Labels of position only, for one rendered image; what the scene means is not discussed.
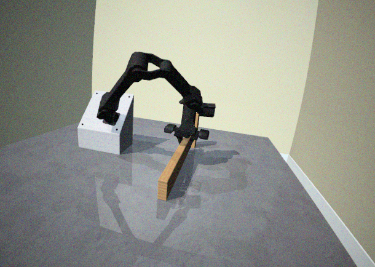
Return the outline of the dark brown wooden post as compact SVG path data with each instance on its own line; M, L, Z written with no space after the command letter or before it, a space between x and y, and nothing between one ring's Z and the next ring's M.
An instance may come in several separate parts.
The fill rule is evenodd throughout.
M199 126L199 114L196 113L196 117L195 117L195 127L197 128L197 131L198 131L198 126ZM194 140L192 145L191 145L191 148L195 148L196 146L196 141L197 140Z

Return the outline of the tan wooden board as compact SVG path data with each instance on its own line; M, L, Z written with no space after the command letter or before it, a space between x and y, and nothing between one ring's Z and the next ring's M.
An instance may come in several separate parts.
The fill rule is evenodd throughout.
M190 136L191 137L191 136ZM176 149L174 155L169 160L164 172L158 179L158 199L167 200L168 195L170 194L174 182L181 170L183 162L188 155L188 146L190 142L189 138L183 138L180 145Z

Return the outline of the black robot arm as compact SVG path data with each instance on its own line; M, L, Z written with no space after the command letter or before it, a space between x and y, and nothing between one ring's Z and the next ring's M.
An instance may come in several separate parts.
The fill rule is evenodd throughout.
M156 65L158 68L154 71L148 71L148 63ZM143 80L153 80L158 78L165 78L168 83L182 95L183 115L195 117L196 112L199 116L211 117L215 115L215 103L203 103L201 91L195 86L191 86L185 78L175 69L170 60L161 59L160 57L143 52L132 53L128 61L127 68L124 74L115 83L110 92L106 92L101 97L97 118L103 120L103 123L109 125L116 125L120 113L116 111L119 109L120 98L127 91L127 89L134 83ZM195 122L183 123L178 128L178 136L189 138L195 136L197 128Z

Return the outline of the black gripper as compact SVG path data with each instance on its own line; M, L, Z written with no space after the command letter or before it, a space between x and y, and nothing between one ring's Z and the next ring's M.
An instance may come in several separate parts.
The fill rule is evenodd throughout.
M190 117L190 116L184 116L184 115L182 115L181 123L183 123L183 120L186 120L187 123L190 123L190 124L191 124L191 122L195 122L195 117ZM182 141L182 139L183 139L183 137L178 136L178 128L179 128L179 127L176 127L176 125L174 125L174 124L168 124L168 125L165 126L165 128L164 128L164 132L165 132L165 133L169 133L169 134L171 134L173 131L175 131L174 136L177 137L178 142L179 142L179 144L180 144L181 141ZM200 139L203 139L203 140L208 140L209 133L210 133L209 130L204 130L204 129L201 129L200 131L197 131L195 136L191 136L191 137L190 137L190 142L189 142L189 146L188 146L187 151L189 151L189 149L190 149L190 147L191 147L193 141L194 141L194 140L197 140L198 137L199 137Z

